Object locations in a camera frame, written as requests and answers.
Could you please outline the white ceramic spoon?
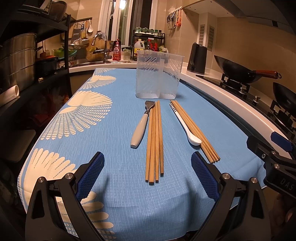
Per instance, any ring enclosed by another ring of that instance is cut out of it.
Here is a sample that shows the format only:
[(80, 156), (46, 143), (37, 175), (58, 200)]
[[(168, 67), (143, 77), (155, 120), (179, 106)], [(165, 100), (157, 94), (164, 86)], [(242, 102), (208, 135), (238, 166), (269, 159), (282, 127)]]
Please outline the white ceramic spoon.
[(189, 130), (188, 126), (186, 125), (186, 123), (184, 122), (184, 120), (182, 119), (180, 114), (178, 113), (177, 109), (174, 107), (174, 105), (171, 102), (170, 102), (170, 107), (173, 110), (174, 114), (176, 115), (177, 119), (179, 120), (180, 124), (182, 125), (182, 127), (187, 135), (189, 143), (193, 146), (201, 145), (202, 141)]

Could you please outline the hanging kitchen tools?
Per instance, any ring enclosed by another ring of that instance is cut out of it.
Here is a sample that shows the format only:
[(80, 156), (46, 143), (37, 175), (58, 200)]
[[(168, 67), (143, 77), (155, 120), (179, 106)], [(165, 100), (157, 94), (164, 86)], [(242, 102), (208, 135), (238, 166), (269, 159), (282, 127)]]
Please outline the hanging kitchen tools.
[(183, 9), (182, 7), (179, 7), (173, 10), (172, 12), (169, 12), (166, 18), (166, 22), (169, 30), (173, 30), (181, 26), (182, 24), (181, 10), (182, 9)]

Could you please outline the chrome kitchen faucet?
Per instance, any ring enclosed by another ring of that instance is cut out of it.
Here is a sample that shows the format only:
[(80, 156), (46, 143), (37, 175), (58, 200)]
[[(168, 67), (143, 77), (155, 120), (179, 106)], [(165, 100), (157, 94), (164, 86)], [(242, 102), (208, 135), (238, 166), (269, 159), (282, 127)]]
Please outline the chrome kitchen faucet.
[(101, 54), (103, 63), (107, 63), (109, 58), (109, 52), (110, 52), (109, 49), (110, 49), (110, 44), (109, 44), (109, 41), (107, 40), (106, 33), (102, 31), (97, 31), (97, 33), (95, 34), (95, 36), (91, 41), (90, 54), (91, 55)]

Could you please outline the blue patterned tablecloth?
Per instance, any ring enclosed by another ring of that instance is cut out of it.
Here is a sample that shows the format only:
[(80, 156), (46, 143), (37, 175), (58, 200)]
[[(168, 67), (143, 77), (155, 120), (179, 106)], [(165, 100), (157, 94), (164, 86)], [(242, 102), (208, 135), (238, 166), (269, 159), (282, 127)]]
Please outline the blue patterned tablecloth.
[(147, 139), (130, 139), (144, 100), (136, 70), (98, 68), (50, 121), (18, 177), (28, 207), (36, 180), (62, 178), (102, 152), (105, 165), (81, 204), (105, 240), (172, 240), (200, 228), (213, 207), (192, 166), (195, 152), (169, 105), (161, 100), (164, 176), (145, 182)]

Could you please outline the range hood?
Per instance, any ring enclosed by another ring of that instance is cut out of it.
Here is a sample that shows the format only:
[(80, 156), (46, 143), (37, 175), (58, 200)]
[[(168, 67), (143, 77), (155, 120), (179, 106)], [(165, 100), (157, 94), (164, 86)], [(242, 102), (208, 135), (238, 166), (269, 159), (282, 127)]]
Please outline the range hood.
[(295, 34), (295, 1), (291, 0), (183, 1), (182, 8), (198, 14), (211, 13), (217, 18), (243, 18), (250, 23), (275, 27)]

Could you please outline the clear plastic utensil holder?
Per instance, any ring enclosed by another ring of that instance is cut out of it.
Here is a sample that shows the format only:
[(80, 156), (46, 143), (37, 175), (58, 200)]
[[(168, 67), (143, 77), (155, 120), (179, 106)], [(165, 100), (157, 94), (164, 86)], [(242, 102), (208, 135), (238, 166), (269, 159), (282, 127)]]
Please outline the clear plastic utensil holder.
[(141, 50), (137, 53), (135, 95), (145, 99), (174, 99), (177, 95), (184, 57)]

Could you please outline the black spice rack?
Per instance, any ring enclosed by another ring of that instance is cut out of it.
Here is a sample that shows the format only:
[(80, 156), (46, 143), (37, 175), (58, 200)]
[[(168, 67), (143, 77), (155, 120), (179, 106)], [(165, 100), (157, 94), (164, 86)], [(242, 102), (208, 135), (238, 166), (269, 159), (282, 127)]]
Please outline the black spice rack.
[(138, 41), (138, 39), (141, 39), (144, 41), (145, 50), (149, 51), (159, 51), (160, 46), (165, 46), (165, 39), (166, 34), (162, 33), (160, 30), (158, 32), (149, 32), (147, 30), (146, 32), (140, 32), (139, 30), (133, 30), (132, 33), (132, 45), (131, 45), (131, 60), (134, 59), (133, 51), (134, 51), (134, 44)]

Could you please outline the orange lidded pot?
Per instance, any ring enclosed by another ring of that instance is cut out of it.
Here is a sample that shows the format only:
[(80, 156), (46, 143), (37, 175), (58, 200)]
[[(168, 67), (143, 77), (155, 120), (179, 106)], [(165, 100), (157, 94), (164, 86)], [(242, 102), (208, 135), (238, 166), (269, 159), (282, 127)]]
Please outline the orange lidded pot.
[(48, 78), (55, 74), (57, 70), (58, 57), (49, 56), (45, 59), (41, 59), (34, 64), (34, 77), (38, 78)]

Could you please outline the steel stock pot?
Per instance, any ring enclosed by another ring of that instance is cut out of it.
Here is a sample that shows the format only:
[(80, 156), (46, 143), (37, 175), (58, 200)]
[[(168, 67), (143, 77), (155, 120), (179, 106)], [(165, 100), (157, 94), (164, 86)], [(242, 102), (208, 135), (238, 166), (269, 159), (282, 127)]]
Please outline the steel stock pot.
[(1, 89), (18, 85), (26, 89), (34, 82), (36, 58), (36, 34), (17, 35), (6, 41), (1, 48)]

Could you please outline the glass jar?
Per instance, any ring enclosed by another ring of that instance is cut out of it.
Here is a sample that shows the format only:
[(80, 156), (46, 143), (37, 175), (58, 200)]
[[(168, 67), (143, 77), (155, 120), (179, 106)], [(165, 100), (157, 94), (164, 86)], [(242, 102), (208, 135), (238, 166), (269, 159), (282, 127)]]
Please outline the glass jar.
[(122, 54), (123, 54), (123, 59), (124, 60), (130, 60), (132, 51), (131, 51), (131, 49), (123, 48), (122, 49)]

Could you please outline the black metal shelf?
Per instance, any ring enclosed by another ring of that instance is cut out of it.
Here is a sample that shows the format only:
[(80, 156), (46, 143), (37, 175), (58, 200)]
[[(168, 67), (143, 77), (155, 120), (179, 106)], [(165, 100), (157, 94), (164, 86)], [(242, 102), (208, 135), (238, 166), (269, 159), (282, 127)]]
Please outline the black metal shelf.
[(11, 23), (16, 24), (22, 34), (13, 37), (1, 35), (1, 107), (14, 103), (21, 98), (15, 95), (15, 86), (19, 92), (28, 94), (30, 90), (38, 86), (37, 67), (44, 64), (36, 64), (37, 44), (60, 33), (65, 33), (64, 39), (64, 67), (41, 83), (46, 83), (59, 75), (69, 74), (68, 40), (71, 16), (56, 22), (45, 14), (38, 14), (30, 9), (19, 9), (13, 13)]

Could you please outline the red dish soap bottle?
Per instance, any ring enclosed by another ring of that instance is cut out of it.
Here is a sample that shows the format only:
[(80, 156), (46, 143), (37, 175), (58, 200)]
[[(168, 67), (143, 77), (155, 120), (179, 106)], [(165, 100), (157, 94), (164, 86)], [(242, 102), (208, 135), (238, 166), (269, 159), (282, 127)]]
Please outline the red dish soap bottle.
[(121, 60), (121, 45), (120, 45), (119, 39), (117, 39), (114, 42), (112, 60), (113, 61), (120, 61)]

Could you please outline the hanging white ladle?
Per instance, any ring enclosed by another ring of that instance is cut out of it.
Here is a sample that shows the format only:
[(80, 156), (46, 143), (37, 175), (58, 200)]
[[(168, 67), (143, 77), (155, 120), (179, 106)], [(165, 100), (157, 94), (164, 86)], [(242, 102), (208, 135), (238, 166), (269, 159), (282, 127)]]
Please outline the hanging white ladle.
[(87, 32), (89, 34), (93, 33), (93, 27), (91, 25), (91, 20), (88, 20), (88, 29), (87, 29)]

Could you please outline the brown bowl on shelf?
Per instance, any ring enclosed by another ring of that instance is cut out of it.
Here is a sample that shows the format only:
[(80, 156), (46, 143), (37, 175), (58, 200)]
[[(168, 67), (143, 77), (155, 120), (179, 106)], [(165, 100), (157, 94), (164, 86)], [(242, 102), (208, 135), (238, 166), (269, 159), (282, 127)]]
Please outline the brown bowl on shelf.
[(65, 1), (52, 1), (49, 8), (49, 18), (53, 21), (60, 22), (66, 13), (67, 3)]

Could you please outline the white window frame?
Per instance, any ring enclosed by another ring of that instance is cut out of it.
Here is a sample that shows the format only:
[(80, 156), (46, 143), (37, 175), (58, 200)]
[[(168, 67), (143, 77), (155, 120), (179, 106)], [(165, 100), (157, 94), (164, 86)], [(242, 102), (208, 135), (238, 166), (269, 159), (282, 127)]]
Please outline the white window frame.
[(106, 33), (109, 40), (121, 40), (124, 46), (132, 44), (137, 27), (156, 28), (159, 1), (102, 1), (97, 30)]

